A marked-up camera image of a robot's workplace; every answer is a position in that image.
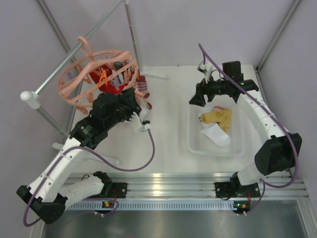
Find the white sock black stripes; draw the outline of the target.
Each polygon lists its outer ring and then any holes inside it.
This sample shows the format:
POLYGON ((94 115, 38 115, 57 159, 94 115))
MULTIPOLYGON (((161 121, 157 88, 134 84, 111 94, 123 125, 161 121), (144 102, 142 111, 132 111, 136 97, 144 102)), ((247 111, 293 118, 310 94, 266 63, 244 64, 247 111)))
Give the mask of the white sock black stripes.
POLYGON ((139 117, 140 118, 145 117, 149 113, 149 109, 144 105, 141 105, 140 108, 141 108, 141 112, 139 114, 139 117))

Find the pink round clip hanger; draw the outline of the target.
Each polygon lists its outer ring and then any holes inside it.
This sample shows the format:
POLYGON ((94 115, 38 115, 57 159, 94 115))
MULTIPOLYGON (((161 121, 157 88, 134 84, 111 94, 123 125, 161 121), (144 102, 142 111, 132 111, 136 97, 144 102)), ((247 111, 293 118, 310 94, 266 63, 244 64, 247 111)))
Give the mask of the pink round clip hanger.
POLYGON ((77 40, 82 44, 84 57, 64 71, 57 87, 65 102, 87 115, 98 93, 117 95, 134 88, 137 98, 143 96, 137 83, 139 67, 129 51, 112 49, 93 52, 86 38, 78 36, 77 40))

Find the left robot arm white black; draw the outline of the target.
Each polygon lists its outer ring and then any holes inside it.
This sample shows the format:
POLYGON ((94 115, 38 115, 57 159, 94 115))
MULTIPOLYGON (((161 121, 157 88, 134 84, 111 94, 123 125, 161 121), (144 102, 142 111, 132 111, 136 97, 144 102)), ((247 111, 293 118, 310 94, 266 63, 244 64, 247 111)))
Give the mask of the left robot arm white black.
POLYGON ((139 115, 141 108, 135 98, 135 89, 129 88, 115 95, 101 93, 94 101, 89 115, 78 121, 62 149, 48 167, 29 185, 22 185, 17 195, 27 204, 23 223, 32 210, 46 224, 56 222, 73 204, 95 196, 107 197, 112 191, 112 179, 97 171, 88 179, 69 187, 64 183, 72 171, 107 138, 117 124, 139 115))

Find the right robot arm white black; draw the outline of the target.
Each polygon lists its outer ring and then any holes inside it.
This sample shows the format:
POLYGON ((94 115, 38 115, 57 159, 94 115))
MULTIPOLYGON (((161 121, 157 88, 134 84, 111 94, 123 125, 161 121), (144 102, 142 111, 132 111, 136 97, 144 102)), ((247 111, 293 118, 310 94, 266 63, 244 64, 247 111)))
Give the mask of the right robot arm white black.
POLYGON ((244 79, 239 61, 225 62, 222 67, 203 61, 198 65, 198 71, 204 77, 196 84, 189 104, 204 107, 216 96, 232 98, 248 116, 262 142, 254 161, 231 176, 225 197, 246 196, 265 176, 296 168, 301 136, 290 133, 279 123, 265 104, 256 83, 244 79))

